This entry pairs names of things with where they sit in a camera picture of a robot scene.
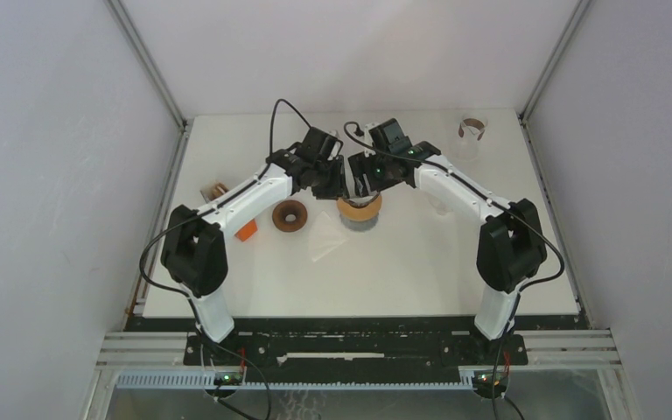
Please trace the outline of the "clear glass dripper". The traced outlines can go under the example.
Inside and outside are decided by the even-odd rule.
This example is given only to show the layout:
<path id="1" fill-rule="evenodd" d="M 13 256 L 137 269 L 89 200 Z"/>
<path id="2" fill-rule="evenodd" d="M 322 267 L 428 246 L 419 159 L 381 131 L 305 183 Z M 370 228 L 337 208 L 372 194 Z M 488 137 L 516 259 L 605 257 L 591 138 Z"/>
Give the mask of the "clear glass dripper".
<path id="1" fill-rule="evenodd" d="M 428 192 L 426 193 L 426 198 L 437 215 L 446 216 L 455 213 L 455 206 L 452 199 L 438 197 L 437 195 Z"/>

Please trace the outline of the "white paper coffee filter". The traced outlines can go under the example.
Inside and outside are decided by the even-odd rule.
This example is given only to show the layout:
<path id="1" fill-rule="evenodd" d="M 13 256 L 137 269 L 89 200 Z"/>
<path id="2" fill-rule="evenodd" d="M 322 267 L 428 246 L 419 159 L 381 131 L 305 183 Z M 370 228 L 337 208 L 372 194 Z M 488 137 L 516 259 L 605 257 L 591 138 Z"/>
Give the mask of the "white paper coffee filter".
<path id="1" fill-rule="evenodd" d="M 325 211 L 320 212 L 307 235 L 307 251 L 311 261 L 316 263 L 344 245 L 348 240 L 345 230 L 339 220 Z"/>

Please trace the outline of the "clear glass with brown band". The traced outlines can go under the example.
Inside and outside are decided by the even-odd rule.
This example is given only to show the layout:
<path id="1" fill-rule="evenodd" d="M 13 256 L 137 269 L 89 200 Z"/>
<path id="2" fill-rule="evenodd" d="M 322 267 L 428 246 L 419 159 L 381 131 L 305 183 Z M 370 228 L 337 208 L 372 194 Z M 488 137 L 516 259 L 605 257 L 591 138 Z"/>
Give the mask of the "clear glass with brown band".
<path id="1" fill-rule="evenodd" d="M 456 155 L 460 161 L 472 161 L 479 154 L 480 140 L 487 129 L 487 119 L 477 113 L 464 114 L 458 126 Z"/>

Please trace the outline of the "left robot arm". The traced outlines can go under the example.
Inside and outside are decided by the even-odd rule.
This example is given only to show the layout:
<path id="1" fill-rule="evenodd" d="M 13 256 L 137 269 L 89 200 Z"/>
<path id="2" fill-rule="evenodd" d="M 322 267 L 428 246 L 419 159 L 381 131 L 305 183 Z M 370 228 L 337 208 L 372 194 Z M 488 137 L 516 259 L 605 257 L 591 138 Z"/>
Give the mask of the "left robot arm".
<path id="1" fill-rule="evenodd" d="M 228 276 L 227 242 L 250 221 L 290 196 L 308 190 L 318 200 L 336 200 L 345 191 L 342 140 L 311 127 L 304 139 L 269 154 L 250 178 L 198 208 L 173 209 L 160 262 L 179 284 L 198 329 L 207 336 L 205 354 L 219 365 L 239 351 L 229 335 L 235 326 L 222 285 Z"/>

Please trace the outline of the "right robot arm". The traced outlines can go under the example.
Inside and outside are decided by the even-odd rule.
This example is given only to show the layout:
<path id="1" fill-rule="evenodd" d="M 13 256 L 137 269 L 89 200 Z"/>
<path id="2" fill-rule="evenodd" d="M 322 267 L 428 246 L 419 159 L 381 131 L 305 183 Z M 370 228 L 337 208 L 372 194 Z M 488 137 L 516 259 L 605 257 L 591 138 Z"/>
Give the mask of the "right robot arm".
<path id="1" fill-rule="evenodd" d="M 381 193 L 406 184 L 472 224 L 477 234 L 475 266 L 485 286 L 474 317 L 479 334 L 471 339 L 471 352 L 480 363 L 495 363 L 505 353 L 502 336 L 514 323 L 522 287 L 548 256 L 536 205 L 486 189 L 432 143 L 413 143 L 395 118 L 366 128 L 345 122 L 344 132 L 364 149 L 350 158 L 358 193 Z"/>

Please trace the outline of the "grey glass carafe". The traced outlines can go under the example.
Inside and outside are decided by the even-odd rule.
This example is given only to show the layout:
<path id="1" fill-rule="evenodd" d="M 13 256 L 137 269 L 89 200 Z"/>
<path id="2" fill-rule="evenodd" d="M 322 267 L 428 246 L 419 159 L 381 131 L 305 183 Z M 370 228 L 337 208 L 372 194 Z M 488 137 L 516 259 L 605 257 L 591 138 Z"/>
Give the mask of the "grey glass carafe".
<path id="1" fill-rule="evenodd" d="M 379 215 L 376 215 L 366 220 L 353 220 L 341 214 L 339 216 L 339 219 L 343 224 L 343 226 L 348 230 L 351 230 L 353 232 L 367 232 L 368 230 L 374 228 L 377 225 L 379 221 Z"/>

